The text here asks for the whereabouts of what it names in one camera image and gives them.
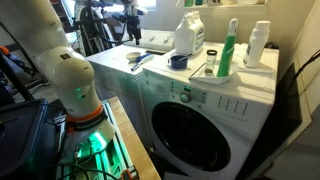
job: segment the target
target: white bottle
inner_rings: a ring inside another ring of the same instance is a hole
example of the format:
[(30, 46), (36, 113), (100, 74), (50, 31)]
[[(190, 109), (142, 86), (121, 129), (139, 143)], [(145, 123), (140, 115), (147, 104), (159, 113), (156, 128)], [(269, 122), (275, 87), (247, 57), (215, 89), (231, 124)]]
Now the white bottle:
[(258, 21), (256, 23), (249, 39), (246, 56), (243, 60), (244, 66), (254, 68), (259, 65), (264, 46), (269, 38), (270, 24), (270, 21)]
[(204, 25), (199, 11), (187, 12), (175, 31), (175, 50), (177, 54), (196, 54), (203, 47)]

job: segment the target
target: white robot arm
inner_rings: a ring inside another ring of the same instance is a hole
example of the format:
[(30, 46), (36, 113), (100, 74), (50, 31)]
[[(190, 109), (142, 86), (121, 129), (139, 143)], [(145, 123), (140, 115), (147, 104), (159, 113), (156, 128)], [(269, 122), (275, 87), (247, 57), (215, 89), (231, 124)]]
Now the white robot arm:
[[(133, 11), (138, 6), (136, 0), (104, 2), (123, 4), (126, 16), (137, 19), (134, 13), (137, 11)], [(67, 109), (68, 124), (75, 131), (89, 129), (92, 132), (103, 124), (101, 122), (107, 123), (103, 125), (104, 135), (106, 140), (111, 140), (115, 130), (109, 121), (103, 121), (107, 117), (96, 94), (93, 68), (69, 47), (62, 23), (49, 0), (0, 0), (0, 21), (50, 82)], [(139, 22), (131, 25), (128, 32), (138, 41), (141, 38)]]

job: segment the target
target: washer lid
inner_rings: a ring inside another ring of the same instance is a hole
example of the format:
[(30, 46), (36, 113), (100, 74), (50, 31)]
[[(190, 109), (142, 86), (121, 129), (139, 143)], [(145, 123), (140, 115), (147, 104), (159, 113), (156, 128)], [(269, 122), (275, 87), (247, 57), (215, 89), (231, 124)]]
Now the washer lid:
[(219, 129), (189, 107), (158, 104), (152, 113), (152, 125), (163, 145), (195, 168), (219, 171), (230, 161), (230, 147)]

